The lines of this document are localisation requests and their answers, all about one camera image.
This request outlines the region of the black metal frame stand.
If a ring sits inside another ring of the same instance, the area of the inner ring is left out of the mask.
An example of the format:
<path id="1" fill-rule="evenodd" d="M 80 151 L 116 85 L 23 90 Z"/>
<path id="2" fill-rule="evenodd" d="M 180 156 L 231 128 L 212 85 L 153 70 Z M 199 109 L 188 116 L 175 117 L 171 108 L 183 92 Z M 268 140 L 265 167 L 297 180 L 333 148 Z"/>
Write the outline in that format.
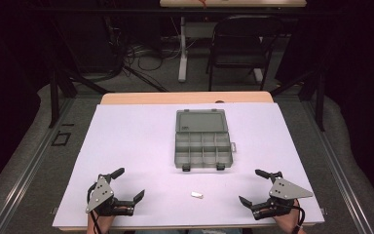
<path id="1" fill-rule="evenodd" d="M 78 94 L 73 85 L 76 81 L 101 95 L 108 91 L 96 83 L 85 78 L 76 65 L 73 53 L 65 41 L 62 32 L 53 19 L 48 20 L 48 34 L 43 39 L 43 46 L 51 69 L 50 94 L 51 94 L 51 122 L 52 128 L 60 118 L 59 92 L 67 98 L 75 98 Z"/>
<path id="2" fill-rule="evenodd" d="M 315 104 L 315 122 L 319 129 L 324 132 L 323 126 L 323 106 L 324 106 L 324 90 L 325 90 L 325 73 L 326 73 L 326 59 L 328 52 L 324 52 L 318 62 L 311 68 L 302 73 L 300 76 L 290 80 L 289 82 L 280 85 L 278 88 L 270 91 L 270 95 L 275 97 L 299 82 L 303 82 L 304 86 L 301 88 L 298 97 L 300 100 L 310 100 L 313 94 L 316 94 Z"/>

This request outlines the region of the black folding chair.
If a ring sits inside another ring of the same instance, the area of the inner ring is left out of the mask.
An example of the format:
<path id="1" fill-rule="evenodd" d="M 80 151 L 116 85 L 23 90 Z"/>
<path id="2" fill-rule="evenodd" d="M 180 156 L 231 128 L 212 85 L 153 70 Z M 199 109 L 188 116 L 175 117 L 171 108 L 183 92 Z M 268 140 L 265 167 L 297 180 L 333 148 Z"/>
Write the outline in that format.
<path id="1" fill-rule="evenodd" d="M 264 89 L 274 45 L 283 29 L 276 17 L 239 15 L 221 20 L 213 29 L 206 66 L 208 89 L 212 90 L 213 68 L 263 70 Z"/>

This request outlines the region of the grey plastic compartment box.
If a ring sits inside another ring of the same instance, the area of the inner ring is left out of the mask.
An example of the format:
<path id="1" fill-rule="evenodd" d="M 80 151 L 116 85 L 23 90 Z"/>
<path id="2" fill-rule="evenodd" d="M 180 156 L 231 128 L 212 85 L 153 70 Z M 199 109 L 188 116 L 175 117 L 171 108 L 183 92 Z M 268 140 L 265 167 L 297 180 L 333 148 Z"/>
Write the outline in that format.
<path id="1" fill-rule="evenodd" d="M 183 172 L 195 168 L 224 171 L 233 165 L 233 143 L 223 109 L 183 109 L 176 112 L 174 165 Z"/>

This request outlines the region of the black floor socket frame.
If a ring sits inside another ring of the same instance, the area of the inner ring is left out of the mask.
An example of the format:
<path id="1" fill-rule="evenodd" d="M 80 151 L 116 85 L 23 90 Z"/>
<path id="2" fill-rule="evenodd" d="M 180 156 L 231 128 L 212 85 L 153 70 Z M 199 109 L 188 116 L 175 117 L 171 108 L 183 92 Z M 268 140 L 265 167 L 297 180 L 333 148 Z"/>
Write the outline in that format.
<path id="1" fill-rule="evenodd" d="M 71 134 L 58 131 L 53 139 L 52 146 L 65 146 L 70 140 Z"/>

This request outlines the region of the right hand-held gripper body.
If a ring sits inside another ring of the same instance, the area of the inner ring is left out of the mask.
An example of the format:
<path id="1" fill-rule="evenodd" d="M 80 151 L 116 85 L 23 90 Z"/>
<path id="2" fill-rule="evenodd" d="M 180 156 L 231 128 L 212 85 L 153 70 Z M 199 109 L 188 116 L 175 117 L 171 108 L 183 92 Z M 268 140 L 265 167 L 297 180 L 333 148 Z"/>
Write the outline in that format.
<path id="1" fill-rule="evenodd" d="M 284 178 L 277 178 L 269 191 L 269 199 L 265 203 L 252 205 L 251 211 L 256 220 L 288 215 L 295 208 L 296 199 L 312 196 L 311 191 Z"/>

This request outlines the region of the person's right hand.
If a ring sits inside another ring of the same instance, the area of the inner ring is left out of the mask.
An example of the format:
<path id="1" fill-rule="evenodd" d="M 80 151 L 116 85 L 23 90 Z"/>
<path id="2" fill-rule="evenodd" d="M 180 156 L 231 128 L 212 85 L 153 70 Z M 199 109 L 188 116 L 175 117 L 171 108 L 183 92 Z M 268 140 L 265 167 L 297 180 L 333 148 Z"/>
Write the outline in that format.
<path id="1" fill-rule="evenodd" d="M 289 214 L 275 216 L 274 220 L 285 234 L 307 234 L 302 227 L 298 226 L 301 220 L 301 212 L 298 210 L 299 202 L 295 200 L 293 205 L 295 209 L 292 209 Z"/>

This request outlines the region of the person's left hand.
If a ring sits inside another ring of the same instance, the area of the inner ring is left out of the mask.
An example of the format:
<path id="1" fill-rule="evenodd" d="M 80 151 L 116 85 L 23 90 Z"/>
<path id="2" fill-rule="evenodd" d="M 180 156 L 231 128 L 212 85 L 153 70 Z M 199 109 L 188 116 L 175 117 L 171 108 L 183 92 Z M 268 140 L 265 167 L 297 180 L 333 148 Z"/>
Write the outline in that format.
<path id="1" fill-rule="evenodd" d="M 114 219 L 114 216 L 99 216 L 98 214 L 89 214 L 87 234 L 106 234 L 109 231 Z"/>

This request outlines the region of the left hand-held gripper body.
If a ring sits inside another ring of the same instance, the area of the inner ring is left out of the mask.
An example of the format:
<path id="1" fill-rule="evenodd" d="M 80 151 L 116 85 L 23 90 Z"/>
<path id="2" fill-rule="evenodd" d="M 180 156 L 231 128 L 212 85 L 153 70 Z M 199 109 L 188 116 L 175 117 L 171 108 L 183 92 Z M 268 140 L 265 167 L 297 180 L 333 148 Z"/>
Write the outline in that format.
<path id="1" fill-rule="evenodd" d="M 95 184 L 89 189 L 86 213 L 95 212 L 100 216 L 128 215 L 132 216 L 132 202 L 119 201 L 110 186 L 111 175 L 100 175 Z"/>

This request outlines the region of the white-legged background desk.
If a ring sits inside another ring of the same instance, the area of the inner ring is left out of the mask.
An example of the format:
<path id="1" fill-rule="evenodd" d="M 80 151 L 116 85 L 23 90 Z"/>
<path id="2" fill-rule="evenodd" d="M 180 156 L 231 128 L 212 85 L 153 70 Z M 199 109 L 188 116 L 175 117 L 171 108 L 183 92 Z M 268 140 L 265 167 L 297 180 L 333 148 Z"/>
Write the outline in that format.
<path id="1" fill-rule="evenodd" d="M 172 9 L 196 8 L 304 8 L 306 0 L 160 0 L 160 6 Z M 186 46 L 186 21 L 181 17 L 180 22 L 180 64 L 178 81 L 187 79 L 187 46 Z"/>

